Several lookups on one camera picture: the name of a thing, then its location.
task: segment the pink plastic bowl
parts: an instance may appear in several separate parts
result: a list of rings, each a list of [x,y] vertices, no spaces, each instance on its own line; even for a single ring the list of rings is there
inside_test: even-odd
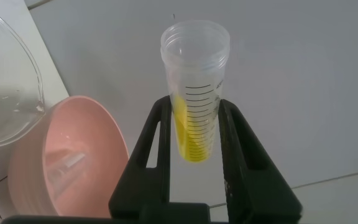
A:
[[[69,97],[18,140],[8,173],[12,202],[23,215],[109,217],[127,162],[111,115],[91,98]]]

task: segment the clear plastic beaker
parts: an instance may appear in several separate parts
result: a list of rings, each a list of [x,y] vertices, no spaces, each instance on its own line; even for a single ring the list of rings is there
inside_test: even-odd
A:
[[[178,149],[187,161],[211,154],[229,51],[229,33],[211,21],[179,22],[162,34]]]
[[[89,169],[83,152],[61,149],[46,155],[45,165],[53,199],[57,199],[69,186]]]
[[[20,37],[0,18],[0,146],[23,136],[44,114],[37,64]]]

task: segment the white surface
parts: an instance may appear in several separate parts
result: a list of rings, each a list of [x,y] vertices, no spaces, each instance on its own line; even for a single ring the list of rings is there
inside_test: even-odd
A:
[[[17,32],[34,56],[44,84],[46,107],[50,108],[60,100],[68,97],[63,82],[24,1],[0,0],[0,17]],[[12,145],[0,148],[0,180],[7,176],[11,150]],[[7,179],[4,179],[0,182],[0,214],[2,218],[6,218],[15,213],[7,188]]]
[[[231,35],[223,97],[240,108],[288,183],[358,172],[358,1],[66,0],[31,13],[69,92],[102,102],[130,151],[152,104],[168,93],[162,32],[209,19]],[[220,194],[215,156],[204,174],[173,161],[181,184],[172,185],[174,200],[194,189],[190,182],[205,190],[191,190],[193,200]],[[215,185],[222,187],[208,190]]]
[[[293,190],[303,206],[299,223],[358,223],[358,175]],[[227,222],[227,207],[212,208],[211,221]]]

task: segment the black plastic holder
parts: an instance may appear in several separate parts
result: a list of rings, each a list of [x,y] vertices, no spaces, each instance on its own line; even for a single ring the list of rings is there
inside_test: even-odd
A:
[[[109,202],[113,219],[16,216],[4,224],[208,224],[205,203],[169,202],[171,102],[165,96],[153,105],[131,158]],[[227,100],[219,105],[229,223],[297,223],[302,206],[239,109]],[[160,122],[158,159],[146,167]]]

